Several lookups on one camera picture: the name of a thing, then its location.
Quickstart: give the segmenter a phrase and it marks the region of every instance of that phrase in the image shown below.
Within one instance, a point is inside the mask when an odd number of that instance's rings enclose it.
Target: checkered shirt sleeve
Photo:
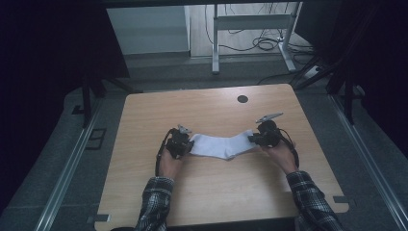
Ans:
[[[150,178],[143,192],[143,202],[136,231],[166,230],[166,217],[170,211],[173,184],[174,180],[170,178]]]
[[[324,193],[319,190],[307,172],[290,173],[287,179],[294,203],[300,212],[300,230],[344,230],[336,214],[324,199]]]

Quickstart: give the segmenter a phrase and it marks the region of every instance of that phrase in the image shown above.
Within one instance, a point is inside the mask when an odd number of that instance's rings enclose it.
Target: light wood tabletop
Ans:
[[[245,95],[246,103],[237,98]],[[233,137],[252,129],[258,118],[275,118],[296,143],[300,168],[307,171],[336,213],[348,210],[335,203],[343,192],[319,142],[289,85],[211,90],[178,90],[131,94],[127,97],[99,205],[98,231],[136,226],[141,195],[154,176],[156,154],[166,132],[177,124],[192,134]],[[176,179],[168,226],[287,218],[298,214],[285,174],[267,154],[252,151],[231,161],[189,155]]]

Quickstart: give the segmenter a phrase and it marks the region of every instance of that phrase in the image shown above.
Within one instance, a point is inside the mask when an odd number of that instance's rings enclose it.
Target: black clamp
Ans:
[[[171,128],[168,130],[156,156],[156,176],[159,176],[160,161],[162,160],[162,153],[165,147],[174,159],[181,159],[191,151],[194,146],[194,141],[190,141],[189,133],[191,133],[191,130],[180,124],[178,125],[178,129]]]
[[[250,142],[255,142],[260,146],[269,146],[274,147],[278,145],[280,141],[283,141],[291,150],[294,155],[294,163],[299,167],[299,157],[297,155],[296,149],[294,149],[294,144],[291,140],[289,134],[280,128],[277,127],[276,123],[272,120],[274,117],[280,116],[283,113],[266,115],[261,119],[257,120],[257,123],[261,123],[258,126],[258,131],[260,133],[254,133],[253,136],[249,136],[248,139]],[[285,138],[281,131],[283,131],[288,138]]]

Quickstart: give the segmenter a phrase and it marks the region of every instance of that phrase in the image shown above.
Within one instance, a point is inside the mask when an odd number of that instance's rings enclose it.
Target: white cloth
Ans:
[[[249,141],[248,136],[253,136],[252,130],[246,130],[232,138],[195,134],[191,138],[191,141],[194,141],[194,146],[190,153],[197,156],[229,160],[257,146],[254,142]]]

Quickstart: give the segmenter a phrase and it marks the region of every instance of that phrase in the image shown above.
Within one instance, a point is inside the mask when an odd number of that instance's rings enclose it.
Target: hand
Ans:
[[[285,174],[299,171],[294,163],[294,156],[289,147],[280,141],[278,145],[274,147],[262,146],[262,150],[269,154],[274,163],[280,166]]]
[[[164,176],[175,180],[177,173],[180,171],[183,165],[183,158],[173,159],[170,152],[165,148],[162,152],[162,160],[159,166],[159,176]]]

